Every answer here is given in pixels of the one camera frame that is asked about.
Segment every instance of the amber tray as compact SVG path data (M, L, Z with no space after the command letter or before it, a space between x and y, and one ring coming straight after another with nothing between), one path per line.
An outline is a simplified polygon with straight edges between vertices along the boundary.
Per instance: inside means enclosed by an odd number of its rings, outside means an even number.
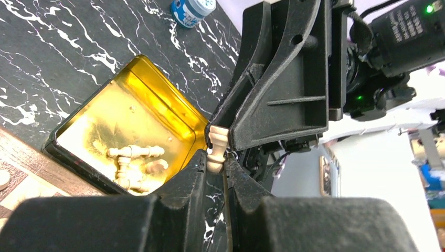
M168 169L142 174L153 191L206 148L206 124L147 57L137 56L53 130L43 151L106 193L144 195L113 182L118 164L107 150L130 144L164 148ZM154 160L140 157L132 167L142 172Z

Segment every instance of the screw hole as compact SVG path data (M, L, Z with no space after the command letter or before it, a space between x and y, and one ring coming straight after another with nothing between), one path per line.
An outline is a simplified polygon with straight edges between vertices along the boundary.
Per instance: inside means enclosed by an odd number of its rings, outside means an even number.
M296 46L299 43L301 43L301 41L303 41L303 36L301 36L300 34L295 35L292 40L291 40L291 44Z

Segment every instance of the marble tabletop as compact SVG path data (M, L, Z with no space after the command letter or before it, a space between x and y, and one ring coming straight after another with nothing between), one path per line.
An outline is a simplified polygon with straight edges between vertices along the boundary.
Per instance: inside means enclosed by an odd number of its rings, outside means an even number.
M136 55L206 117L225 93L240 34L217 9L180 28L171 0L0 0L0 123L40 149L50 132ZM221 223L222 179L207 179L205 248Z

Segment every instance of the blue object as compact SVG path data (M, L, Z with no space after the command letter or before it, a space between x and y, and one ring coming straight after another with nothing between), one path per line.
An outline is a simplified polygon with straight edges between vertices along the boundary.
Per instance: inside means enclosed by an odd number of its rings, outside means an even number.
M193 28L216 9L216 0L174 0L172 15L185 28Z
M425 180L428 182L430 186L427 187L428 191L442 191L442 184L440 183L440 179L438 177L432 177L430 174L431 167L429 164L424 164L420 167L420 171L424 176Z

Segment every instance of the blue bottle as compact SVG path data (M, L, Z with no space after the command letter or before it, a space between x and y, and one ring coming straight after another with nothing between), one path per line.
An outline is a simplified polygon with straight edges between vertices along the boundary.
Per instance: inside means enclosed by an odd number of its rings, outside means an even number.
M174 0L171 5L176 22L185 28L193 28L216 9L216 0Z

